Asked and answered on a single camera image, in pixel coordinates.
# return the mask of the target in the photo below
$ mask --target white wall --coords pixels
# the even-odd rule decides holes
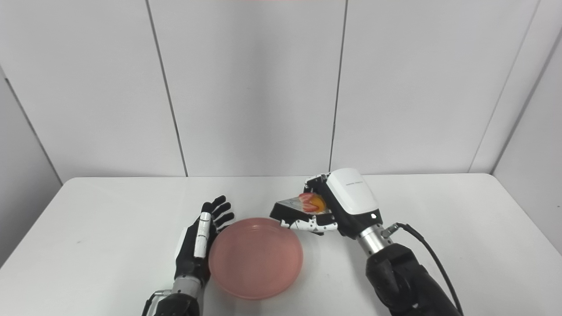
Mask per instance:
[[[185,176],[144,1],[0,1],[0,63],[61,179]]]
[[[468,172],[537,3],[351,0],[332,169]]]
[[[0,69],[0,266],[60,186]]]
[[[562,26],[559,0],[349,0],[340,76],[344,0],[149,2],[172,108],[145,2],[0,0],[63,181],[489,172]]]
[[[562,42],[494,175],[562,253]]]
[[[560,28],[562,1],[541,0],[478,146],[470,172],[492,171]]]
[[[328,171],[344,1],[150,3],[189,175]]]

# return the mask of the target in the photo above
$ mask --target pink bowl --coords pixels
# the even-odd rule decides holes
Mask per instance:
[[[248,218],[219,234],[209,255],[215,282],[226,292],[260,300],[286,290],[302,267],[295,233],[269,218]]]

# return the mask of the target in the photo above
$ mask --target robotic forearm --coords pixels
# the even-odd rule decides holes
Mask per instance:
[[[230,203],[219,196],[203,204],[199,218],[187,229],[176,257],[174,285],[171,290],[156,291],[148,299],[143,316],[148,314],[152,300],[164,296],[156,306],[158,316],[200,316],[197,298],[209,281],[208,256],[217,235],[234,219]]]
[[[281,201],[274,207],[271,217],[292,229],[309,227],[304,224],[316,224],[322,218],[325,226],[335,225],[341,235],[357,240],[368,256],[366,276],[392,315],[461,315],[427,270],[418,263],[414,253],[392,242],[390,235],[403,224],[397,223],[384,229],[378,204],[357,170],[345,168],[320,174],[306,181],[304,191],[320,195],[331,215],[325,212],[318,215],[286,212]]]

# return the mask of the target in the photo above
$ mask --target white table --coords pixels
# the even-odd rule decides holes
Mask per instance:
[[[433,246],[465,315],[560,315],[562,256],[499,182],[485,174],[365,177],[385,224],[408,222]],[[68,181],[0,269],[0,314],[139,316],[169,288],[174,250],[206,200],[225,194],[238,219],[268,216],[305,177],[76,178]],[[238,300],[213,281],[205,315],[389,315],[364,277],[359,244],[299,232],[296,282],[263,301]],[[446,290],[425,248],[410,247]]]

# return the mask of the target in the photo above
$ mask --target black cable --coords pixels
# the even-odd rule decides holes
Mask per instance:
[[[414,227],[410,226],[410,224],[396,223],[396,225],[398,227],[401,227],[405,231],[409,232],[412,236],[416,237],[416,239],[419,240],[425,246],[427,251],[429,251],[429,254],[433,258],[433,260],[435,260],[435,263],[437,264],[439,271],[441,271],[441,274],[443,275],[443,279],[445,279],[445,283],[447,283],[447,287],[451,292],[451,296],[453,298],[453,301],[455,302],[455,306],[459,311],[459,314],[463,315],[463,309],[460,306],[459,298],[456,296],[455,288],[453,287],[453,284],[451,283],[451,280],[449,279],[447,272],[445,272],[445,268],[441,264],[441,261],[439,261],[439,258],[437,257],[436,253],[433,251],[433,249],[431,249],[427,241],[425,241],[425,238],[423,238],[422,234],[418,233],[418,231],[416,231]]]
[[[150,309],[150,305],[152,305],[152,300],[155,296],[156,295],[153,293],[150,298],[146,300],[146,303],[144,303],[144,309],[142,310],[142,314],[140,316],[146,316],[146,314],[148,314],[148,310]]]

